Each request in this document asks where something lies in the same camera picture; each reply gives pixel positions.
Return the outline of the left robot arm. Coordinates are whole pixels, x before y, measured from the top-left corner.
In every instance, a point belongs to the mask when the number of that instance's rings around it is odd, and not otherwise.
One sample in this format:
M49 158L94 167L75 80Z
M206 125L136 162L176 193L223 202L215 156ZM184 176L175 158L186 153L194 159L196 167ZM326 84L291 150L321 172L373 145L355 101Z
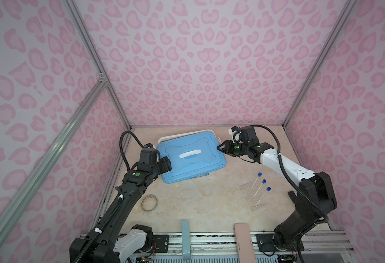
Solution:
M141 150L139 162L125 174L122 185L116 187L118 194L104 216L85 238L76 238L70 245L70 261L123 263L136 251L148 253L153 250L153 229L139 224L122 237L117 250L115 245L135 204L159 175L171 169L168 157L161 157L152 144L147 144Z

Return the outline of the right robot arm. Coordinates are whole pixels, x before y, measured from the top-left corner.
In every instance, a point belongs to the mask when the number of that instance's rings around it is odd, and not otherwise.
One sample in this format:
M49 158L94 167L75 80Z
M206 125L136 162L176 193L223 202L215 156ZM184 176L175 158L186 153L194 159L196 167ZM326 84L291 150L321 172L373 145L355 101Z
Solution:
M302 237L320 224L329 222L328 214L337 208L337 200L331 177L325 172L314 172L291 161L281 152L281 144L275 133L266 126L276 145L261 142L255 129L258 125L234 126L230 129L230 140L221 143L217 149L225 155L242 158L262 164L281 175L293 188L290 199L293 213L274 229L271 245L277 251L292 247L301 252Z

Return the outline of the clear tape roll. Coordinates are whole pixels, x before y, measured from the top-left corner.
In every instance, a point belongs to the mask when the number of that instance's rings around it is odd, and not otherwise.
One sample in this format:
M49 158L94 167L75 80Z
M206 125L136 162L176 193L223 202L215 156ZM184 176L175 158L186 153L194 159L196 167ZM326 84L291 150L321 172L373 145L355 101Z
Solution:
M159 202L155 195L147 195L142 199L141 209L142 211L149 213L154 211L157 208L158 204Z

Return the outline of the light blue clamp bar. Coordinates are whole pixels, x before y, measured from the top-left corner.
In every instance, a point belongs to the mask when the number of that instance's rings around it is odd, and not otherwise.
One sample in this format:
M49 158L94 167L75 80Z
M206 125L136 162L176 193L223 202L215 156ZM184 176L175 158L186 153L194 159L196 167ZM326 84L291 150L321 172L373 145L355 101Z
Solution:
M188 220L181 222L182 233L182 259L183 261L191 260L191 234Z

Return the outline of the pink clamp bar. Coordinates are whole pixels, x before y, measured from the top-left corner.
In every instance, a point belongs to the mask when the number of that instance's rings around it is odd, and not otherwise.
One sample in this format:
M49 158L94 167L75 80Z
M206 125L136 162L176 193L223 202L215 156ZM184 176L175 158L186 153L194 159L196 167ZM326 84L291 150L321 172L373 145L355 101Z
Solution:
M247 223L234 225L235 241L240 263L256 263L255 250L251 238L251 232Z

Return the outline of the aluminium mounting rail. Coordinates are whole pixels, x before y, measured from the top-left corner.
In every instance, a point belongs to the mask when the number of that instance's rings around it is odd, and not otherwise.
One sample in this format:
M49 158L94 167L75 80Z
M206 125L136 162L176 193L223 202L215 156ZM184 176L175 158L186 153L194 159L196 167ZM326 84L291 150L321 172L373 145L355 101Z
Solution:
M239 257L234 232L198 232L190 234L191 260L186 262L192 262L199 256L237 255ZM257 262L259 256L275 262L292 263L304 254L344 254L353 251L353 247L343 231L308 232L302 237L300 253L297 252L295 247L287 251L275 250L271 245L273 234L272 232L251 232ZM115 250L118 249L124 235L126 234L120 233ZM173 256L183 261L182 233L153 234L153 246L154 249L148 253L136 251L131 256L143 255L145 261L157 261L159 255Z

